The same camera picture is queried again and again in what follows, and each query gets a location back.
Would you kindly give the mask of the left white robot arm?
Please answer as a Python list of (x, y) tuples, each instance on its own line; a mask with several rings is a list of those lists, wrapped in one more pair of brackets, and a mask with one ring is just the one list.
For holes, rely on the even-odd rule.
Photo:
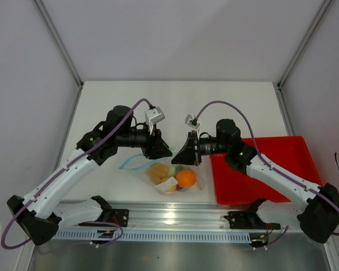
[(48, 242), (61, 228), (74, 225), (117, 227), (111, 205), (101, 196), (60, 206), (59, 203), (83, 178), (99, 168), (120, 147), (140, 148), (145, 158), (156, 160), (172, 156), (162, 139), (157, 123), (165, 116), (159, 107), (150, 106), (145, 122), (132, 125), (133, 109), (118, 105), (104, 121), (77, 142), (75, 150), (61, 168), (25, 196), (13, 195), (7, 206), (17, 223), (36, 246)]

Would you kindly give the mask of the purple toy onion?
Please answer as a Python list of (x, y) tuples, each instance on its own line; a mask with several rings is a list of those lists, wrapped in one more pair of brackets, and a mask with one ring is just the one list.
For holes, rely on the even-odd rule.
[(180, 192), (180, 193), (183, 193), (183, 192), (186, 192), (190, 189), (190, 187), (181, 187), (179, 185), (176, 186), (176, 191)]

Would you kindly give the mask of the toy orange fruit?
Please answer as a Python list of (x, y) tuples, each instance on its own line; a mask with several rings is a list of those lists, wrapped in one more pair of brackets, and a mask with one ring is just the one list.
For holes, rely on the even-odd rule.
[(197, 182), (197, 176), (191, 169), (181, 170), (176, 173), (175, 179), (181, 188), (192, 187)]

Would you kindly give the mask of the white toy eggplant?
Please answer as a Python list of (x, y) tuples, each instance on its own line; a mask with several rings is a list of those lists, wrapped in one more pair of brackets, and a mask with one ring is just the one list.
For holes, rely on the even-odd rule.
[(184, 165), (180, 165), (180, 164), (178, 164), (178, 165), (170, 165), (169, 166), (168, 175), (174, 176), (177, 172), (182, 171), (184, 169), (186, 169), (186, 167)]

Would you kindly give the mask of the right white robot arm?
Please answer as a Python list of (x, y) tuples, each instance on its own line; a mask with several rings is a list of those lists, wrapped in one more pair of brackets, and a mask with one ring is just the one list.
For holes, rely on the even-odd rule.
[(339, 226), (339, 193), (327, 183), (320, 186), (274, 163), (261, 153), (256, 143), (249, 145), (241, 138), (241, 131), (231, 119), (216, 123), (216, 136), (201, 138), (200, 124), (188, 116), (188, 133), (183, 147), (172, 159), (173, 164), (199, 166), (202, 157), (224, 154), (227, 166), (244, 176), (254, 178), (288, 199), (287, 203), (274, 203), (259, 199), (255, 209), (247, 213), (247, 223), (259, 228), (265, 223), (277, 223), (300, 228), (310, 239), (326, 243), (337, 235)]

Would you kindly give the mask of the clear zip top bag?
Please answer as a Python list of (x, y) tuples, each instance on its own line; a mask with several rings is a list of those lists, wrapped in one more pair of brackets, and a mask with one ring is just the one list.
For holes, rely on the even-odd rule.
[(206, 188), (206, 181), (193, 166), (172, 164), (171, 159), (150, 160), (139, 153), (125, 160), (119, 169), (129, 172), (162, 195), (193, 194)]

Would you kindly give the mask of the yellow toy ginger root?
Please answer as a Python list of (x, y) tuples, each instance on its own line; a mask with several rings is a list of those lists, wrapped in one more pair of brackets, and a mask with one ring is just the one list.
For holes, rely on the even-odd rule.
[(158, 185), (166, 179), (168, 171), (168, 166), (162, 163), (154, 163), (148, 167), (146, 173), (150, 177), (152, 183)]

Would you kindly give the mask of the yellow toy pepper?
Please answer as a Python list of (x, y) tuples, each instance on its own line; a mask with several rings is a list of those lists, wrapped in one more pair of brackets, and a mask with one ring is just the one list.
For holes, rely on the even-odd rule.
[(174, 193), (177, 190), (177, 185), (173, 185), (171, 187), (169, 187), (166, 192), (167, 193)]

